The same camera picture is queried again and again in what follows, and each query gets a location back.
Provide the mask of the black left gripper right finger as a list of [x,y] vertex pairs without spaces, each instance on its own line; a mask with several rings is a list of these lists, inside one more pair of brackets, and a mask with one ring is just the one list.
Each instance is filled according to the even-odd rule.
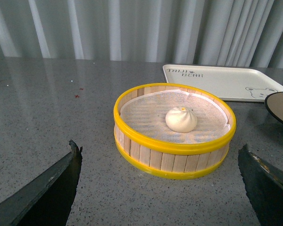
[[246,195],[262,226],[283,226],[283,171],[244,145],[238,165]]

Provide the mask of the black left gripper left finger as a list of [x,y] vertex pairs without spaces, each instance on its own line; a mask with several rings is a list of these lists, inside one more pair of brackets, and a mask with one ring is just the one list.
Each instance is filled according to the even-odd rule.
[[0,203],[0,226],[64,226],[73,205],[82,166],[82,148],[71,152]]

